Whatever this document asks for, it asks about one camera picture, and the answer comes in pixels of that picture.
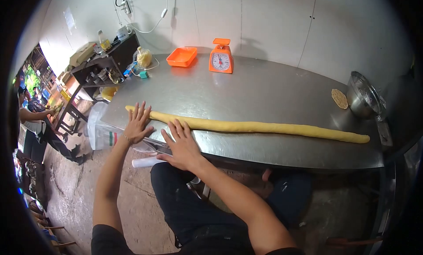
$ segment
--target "power strip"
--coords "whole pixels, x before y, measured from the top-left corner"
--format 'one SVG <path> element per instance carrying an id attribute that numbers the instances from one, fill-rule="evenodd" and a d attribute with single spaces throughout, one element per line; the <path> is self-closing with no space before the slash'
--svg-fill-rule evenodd
<path id="1" fill-rule="evenodd" d="M 131 8 L 130 8 L 130 4 L 128 3 L 127 0 L 123 1 L 121 3 L 121 10 L 124 10 L 124 12 L 126 14 L 130 14 L 131 13 Z"/>

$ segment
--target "teal plug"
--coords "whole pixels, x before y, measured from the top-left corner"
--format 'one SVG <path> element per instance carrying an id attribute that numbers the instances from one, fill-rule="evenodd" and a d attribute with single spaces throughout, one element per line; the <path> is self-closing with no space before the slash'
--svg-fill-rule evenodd
<path id="1" fill-rule="evenodd" d="M 147 71 L 142 71 L 142 72 L 140 72 L 140 77 L 141 78 L 148 78 L 148 73 L 147 73 Z"/>

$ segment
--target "hand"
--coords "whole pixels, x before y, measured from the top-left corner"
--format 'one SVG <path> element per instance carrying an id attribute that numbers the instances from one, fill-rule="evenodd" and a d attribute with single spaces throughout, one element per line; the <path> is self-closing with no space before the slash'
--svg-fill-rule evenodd
<path id="1" fill-rule="evenodd" d="M 192 172 L 192 169 L 198 166 L 198 161 L 201 161 L 204 157 L 201 155 L 197 143 L 195 143 L 191 136 L 187 122 L 184 122 L 184 128 L 182 128 L 181 123 L 177 119 L 175 119 L 174 124 L 169 122 L 167 125 L 175 141 L 170 138 L 164 129 L 161 130 L 161 134 L 171 148 L 173 157 L 160 154 L 157 155 L 157 159 L 167 161 L 178 169 Z"/>
<path id="2" fill-rule="evenodd" d="M 149 136 L 154 130 L 154 127 L 152 126 L 144 129 L 145 125 L 147 124 L 146 121 L 150 118 L 151 106 L 149 106 L 147 110 L 144 111 L 145 101 L 143 104 L 141 104 L 140 108 L 139 105 L 139 103 L 135 104 L 134 112 L 129 110 L 130 122 L 124 131 L 125 136 L 130 139 L 132 144 L 137 144 L 143 140 L 144 137 Z"/>

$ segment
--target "scale dial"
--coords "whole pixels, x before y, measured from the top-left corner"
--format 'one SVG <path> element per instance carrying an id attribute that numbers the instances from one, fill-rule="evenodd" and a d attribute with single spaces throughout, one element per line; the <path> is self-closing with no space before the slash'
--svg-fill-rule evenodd
<path id="1" fill-rule="evenodd" d="M 229 55 L 225 53 L 213 53 L 211 56 L 211 65 L 218 71 L 229 69 Z"/>

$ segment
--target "metal bowl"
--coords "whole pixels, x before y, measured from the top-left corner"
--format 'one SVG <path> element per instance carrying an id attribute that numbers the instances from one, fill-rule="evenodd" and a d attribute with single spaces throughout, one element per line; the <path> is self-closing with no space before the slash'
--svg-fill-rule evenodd
<path id="1" fill-rule="evenodd" d="M 381 98 L 370 82 L 359 72 L 351 72 L 346 99 L 351 111 L 358 117 L 364 119 L 377 117 L 379 121 L 385 117 L 386 109 Z"/>

